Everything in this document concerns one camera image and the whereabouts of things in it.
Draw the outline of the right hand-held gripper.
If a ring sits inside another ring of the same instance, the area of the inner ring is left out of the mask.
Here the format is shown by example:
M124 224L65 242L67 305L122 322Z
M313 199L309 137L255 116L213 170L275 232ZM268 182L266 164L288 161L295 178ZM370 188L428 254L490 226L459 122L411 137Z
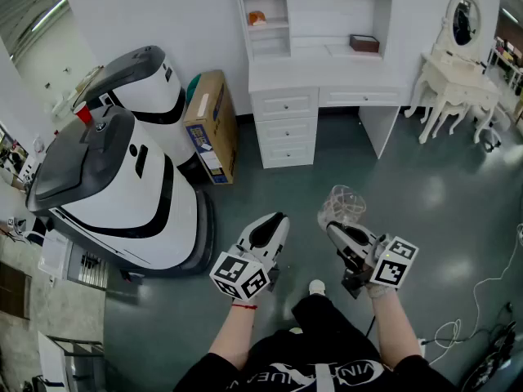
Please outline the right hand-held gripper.
M342 286L356 299L363 287L374 283L382 287L398 289L403 284L419 248L399 236L383 234L376 237L362 225L344 225L331 221L326 234L340 251L346 269ZM368 244L350 247L350 241Z

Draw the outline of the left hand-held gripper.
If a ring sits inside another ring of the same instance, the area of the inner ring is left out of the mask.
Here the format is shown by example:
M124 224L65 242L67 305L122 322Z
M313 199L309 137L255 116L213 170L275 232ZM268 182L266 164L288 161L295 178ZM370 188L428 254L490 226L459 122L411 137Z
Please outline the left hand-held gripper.
M222 252L209 277L221 293L233 300L252 301L269 292L279 277L276 257L283 249L290 220L282 212L265 215L248 225L239 241Z

